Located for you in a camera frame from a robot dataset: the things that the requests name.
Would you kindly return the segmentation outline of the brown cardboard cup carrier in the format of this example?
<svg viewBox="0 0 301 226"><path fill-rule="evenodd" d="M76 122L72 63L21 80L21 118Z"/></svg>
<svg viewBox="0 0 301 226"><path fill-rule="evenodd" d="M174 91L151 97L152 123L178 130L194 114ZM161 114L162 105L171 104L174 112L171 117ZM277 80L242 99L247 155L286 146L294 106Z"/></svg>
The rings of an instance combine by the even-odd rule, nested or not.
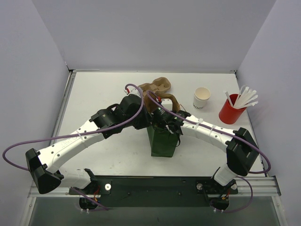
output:
<svg viewBox="0 0 301 226"><path fill-rule="evenodd" d="M146 96L148 90L153 91L154 93L166 93L171 89L171 83L166 77L159 77L153 80L152 83L144 83L139 85L143 91L143 95Z"/></svg>

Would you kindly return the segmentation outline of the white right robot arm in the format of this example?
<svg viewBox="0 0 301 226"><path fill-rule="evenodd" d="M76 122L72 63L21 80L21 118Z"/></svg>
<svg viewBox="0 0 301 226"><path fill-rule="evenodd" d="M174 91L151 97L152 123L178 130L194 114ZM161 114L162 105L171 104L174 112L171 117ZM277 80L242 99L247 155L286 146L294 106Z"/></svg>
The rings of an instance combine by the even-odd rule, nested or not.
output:
<svg viewBox="0 0 301 226"><path fill-rule="evenodd" d="M236 176L247 176L259 153L256 143L245 128L223 129L185 112L169 113L158 107L151 113L155 126L171 134L191 136L203 140L226 153L226 163L213 175L221 186L226 186Z"/></svg>

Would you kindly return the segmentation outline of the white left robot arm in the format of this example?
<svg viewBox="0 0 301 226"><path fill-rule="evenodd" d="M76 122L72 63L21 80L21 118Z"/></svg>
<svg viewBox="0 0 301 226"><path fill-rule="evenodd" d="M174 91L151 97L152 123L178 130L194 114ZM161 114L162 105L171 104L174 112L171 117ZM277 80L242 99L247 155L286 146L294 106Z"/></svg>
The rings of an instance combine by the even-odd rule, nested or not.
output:
<svg viewBox="0 0 301 226"><path fill-rule="evenodd" d="M28 170L40 194L47 194L60 185L76 187L87 194L96 189L96 177L90 169L67 170L62 166L89 146L101 142L124 128L143 129L150 125L150 116L142 104L140 88L127 90L120 104L97 111L72 133L72 137L41 150L26 152Z"/></svg>

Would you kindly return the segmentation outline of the aluminium rail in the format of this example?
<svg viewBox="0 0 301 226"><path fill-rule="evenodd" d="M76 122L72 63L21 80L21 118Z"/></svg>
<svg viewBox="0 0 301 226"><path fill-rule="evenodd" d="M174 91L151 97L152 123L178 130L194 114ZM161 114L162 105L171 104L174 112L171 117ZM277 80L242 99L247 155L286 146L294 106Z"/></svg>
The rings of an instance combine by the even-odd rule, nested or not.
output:
<svg viewBox="0 0 301 226"><path fill-rule="evenodd" d="M236 184L238 187L238 196L249 196L251 194L250 187L241 178L236 178ZM251 184L253 189L253 196L281 196L281 191L278 186L277 179L275 177L246 177L246 180ZM30 188L28 198L37 197L79 197L79 195L70 194L68 187L58 187L54 191L47 194L40 194L37 187L32 186Z"/></svg>

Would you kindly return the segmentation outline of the red cup with straws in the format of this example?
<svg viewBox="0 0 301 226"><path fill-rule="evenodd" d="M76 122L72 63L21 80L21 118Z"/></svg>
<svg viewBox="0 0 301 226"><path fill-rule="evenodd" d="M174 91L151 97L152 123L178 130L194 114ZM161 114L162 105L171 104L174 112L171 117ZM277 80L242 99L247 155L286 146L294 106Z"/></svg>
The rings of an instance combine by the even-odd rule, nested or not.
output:
<svg viewBox="0 0 301 226"><path fill-rule="evenodd" d="M258 103L257 91L247 85L243 85L236 94L224 93L226 101L219 112L219 119L225 124L234 124L248 107Z"/></svg>

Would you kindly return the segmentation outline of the green paper bag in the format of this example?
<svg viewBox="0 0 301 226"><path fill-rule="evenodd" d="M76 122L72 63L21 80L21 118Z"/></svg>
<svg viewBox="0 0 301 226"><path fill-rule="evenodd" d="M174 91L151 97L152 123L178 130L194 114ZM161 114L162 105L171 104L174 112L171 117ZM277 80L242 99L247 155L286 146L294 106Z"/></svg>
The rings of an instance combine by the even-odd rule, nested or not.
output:
<svg viewBox="0 0 301 226"><path fill-rule="evenodd" d="M181 143L183 120L190 116L181 110L174 95L147 91L144 97L147 111L151 115L151 125L147 128L152 157L171 158Z"/></svg>

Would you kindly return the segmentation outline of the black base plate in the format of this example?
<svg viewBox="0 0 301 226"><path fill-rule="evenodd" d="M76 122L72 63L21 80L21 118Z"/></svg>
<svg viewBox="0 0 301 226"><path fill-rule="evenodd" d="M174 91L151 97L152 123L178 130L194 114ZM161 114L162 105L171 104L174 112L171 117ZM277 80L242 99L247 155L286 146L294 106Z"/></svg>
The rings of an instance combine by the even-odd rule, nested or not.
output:
<svg viewBox="0 0 301 226"><path fill-rule="evenodd" d="M221 186L211 177L117 177L97 176L79 195L83 209L117 207L207 207L215 200L227 208L230 194L238 194L235 180Z"/></svg>

